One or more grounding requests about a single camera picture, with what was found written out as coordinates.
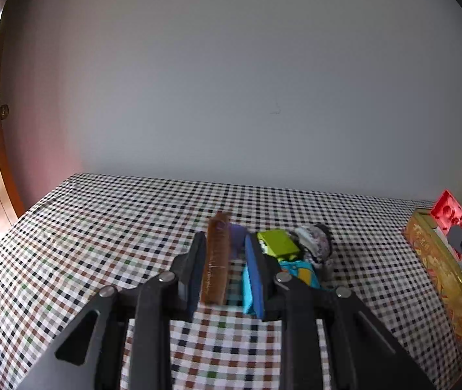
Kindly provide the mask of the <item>red toy brick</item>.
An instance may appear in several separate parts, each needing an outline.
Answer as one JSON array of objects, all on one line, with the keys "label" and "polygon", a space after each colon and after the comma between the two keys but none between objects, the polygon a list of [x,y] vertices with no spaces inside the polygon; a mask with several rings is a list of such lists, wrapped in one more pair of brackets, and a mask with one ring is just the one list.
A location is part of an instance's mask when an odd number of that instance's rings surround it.
[{"label": "red toy brick", "polygon": [[452,226],[462,227],[462,205],[448,189],[441,193],[430,215],[445,236]]}]

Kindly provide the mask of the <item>brown wooden comb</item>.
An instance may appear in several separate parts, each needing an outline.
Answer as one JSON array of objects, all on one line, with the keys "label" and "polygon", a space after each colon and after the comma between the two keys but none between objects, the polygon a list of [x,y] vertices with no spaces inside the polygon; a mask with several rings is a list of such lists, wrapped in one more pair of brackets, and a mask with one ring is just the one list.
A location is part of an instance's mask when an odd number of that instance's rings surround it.
[{"label": "brown wooden comb", "polygon": [[218,306],[226,304],[231,252],[230,214],[219,211],[209,219],[207,226],[205,267],[201,288],[203,304]]}]

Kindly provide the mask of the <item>gold metal tin box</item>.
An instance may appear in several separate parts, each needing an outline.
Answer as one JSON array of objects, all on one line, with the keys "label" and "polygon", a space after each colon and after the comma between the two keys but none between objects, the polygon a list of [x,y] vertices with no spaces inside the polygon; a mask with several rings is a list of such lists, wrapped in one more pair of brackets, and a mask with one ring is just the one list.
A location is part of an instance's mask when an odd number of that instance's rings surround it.
[{"label": "gold metal tin box", "polygon": [[403,234],[428,272],[462,352],[462,260],[428,210],[414,210]]}]

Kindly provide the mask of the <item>teal toy block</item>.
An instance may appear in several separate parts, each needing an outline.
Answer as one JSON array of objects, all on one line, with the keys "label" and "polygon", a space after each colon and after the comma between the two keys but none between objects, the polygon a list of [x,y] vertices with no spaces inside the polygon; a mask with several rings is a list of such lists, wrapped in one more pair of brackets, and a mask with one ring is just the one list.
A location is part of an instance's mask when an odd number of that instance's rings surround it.
[{"label": "teal toy block", "polygon": [[317,275],[309,262],[278,262],[270,256],[247,261],[242,273],[243,313],[261,321],[274,321],[286,309],[287,294],[309,304],[314,292],[321,291]]}]

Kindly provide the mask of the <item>black and white small object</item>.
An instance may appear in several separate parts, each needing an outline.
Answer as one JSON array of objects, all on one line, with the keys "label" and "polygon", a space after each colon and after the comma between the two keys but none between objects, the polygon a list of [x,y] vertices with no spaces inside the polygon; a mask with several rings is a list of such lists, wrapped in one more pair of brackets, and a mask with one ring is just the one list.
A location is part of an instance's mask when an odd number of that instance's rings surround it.
[{"label": "black and white small object", "polygon": [[333,272],[333,247],[329,228],[317,223],[299,226],[294,233],[303,249],[304,260],[312,265],[320,279],[330,280]]}]

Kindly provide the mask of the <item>checkered tablecloth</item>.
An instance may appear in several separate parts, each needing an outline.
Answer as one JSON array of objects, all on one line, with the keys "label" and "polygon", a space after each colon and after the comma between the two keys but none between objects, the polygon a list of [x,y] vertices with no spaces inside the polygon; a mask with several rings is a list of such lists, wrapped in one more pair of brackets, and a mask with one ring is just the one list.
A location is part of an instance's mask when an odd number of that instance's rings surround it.
[{"label": "checkered tablecloth", "polygon": [[168,269],[224,211],[251,231],[330,228],[330,287],[351,288],[434,385],[462,353],[427,271],[404,238],[422,201],[199,181],[76,174],[0,241],[0,388],[13,389],[99,288]]}]

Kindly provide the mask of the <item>green toy block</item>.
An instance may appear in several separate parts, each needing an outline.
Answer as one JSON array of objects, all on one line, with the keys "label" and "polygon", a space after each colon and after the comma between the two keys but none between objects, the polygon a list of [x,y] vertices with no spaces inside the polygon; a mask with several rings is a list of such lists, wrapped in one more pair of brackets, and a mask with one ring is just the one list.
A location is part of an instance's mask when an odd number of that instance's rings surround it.
[{"label": "green toy block", "polygon": [[299,247],[284,230],[258,231],[257,239],[263,252],[279,261],[291,262],[297,259],[300,254]]}]

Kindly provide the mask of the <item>purple cube block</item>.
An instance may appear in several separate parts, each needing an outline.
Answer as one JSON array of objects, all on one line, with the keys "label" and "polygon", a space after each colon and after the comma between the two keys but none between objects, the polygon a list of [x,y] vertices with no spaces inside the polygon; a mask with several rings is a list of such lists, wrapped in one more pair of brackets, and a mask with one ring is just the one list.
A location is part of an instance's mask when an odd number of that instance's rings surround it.
[{"label": "purple cube block", "polygon": [[248,234],[248,229],[244,226],[231,223],[229,225],[229,232],[231,241],[229,259],[232,261],[239,258],[239,255],[244,247],[244,241]]}]

